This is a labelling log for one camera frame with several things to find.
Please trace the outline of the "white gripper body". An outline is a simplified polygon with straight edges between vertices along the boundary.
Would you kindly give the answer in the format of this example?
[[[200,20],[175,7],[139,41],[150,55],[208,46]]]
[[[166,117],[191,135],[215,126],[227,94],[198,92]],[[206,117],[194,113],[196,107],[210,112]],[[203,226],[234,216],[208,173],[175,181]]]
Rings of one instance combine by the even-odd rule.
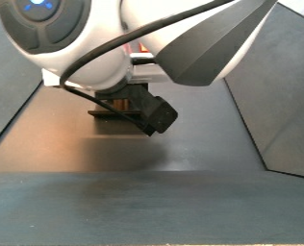
[[[44,86],[59,86],[59,78],[69,65],[83,54],[53,52],[40,55]],[[89,61],[67,79],[73,87],[114,87],[135,75],[132,62],[152,62],[151,53],[108,52]]]

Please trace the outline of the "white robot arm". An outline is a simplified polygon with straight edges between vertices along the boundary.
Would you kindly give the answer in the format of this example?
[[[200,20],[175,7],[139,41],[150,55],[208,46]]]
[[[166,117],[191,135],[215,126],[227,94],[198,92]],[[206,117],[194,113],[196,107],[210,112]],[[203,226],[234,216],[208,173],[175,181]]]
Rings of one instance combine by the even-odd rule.
[[[67,84],[95,91],[130,81],[130,42],[171,80],[206,86],[235,67],[277,0],[0,0],[21,55]]]

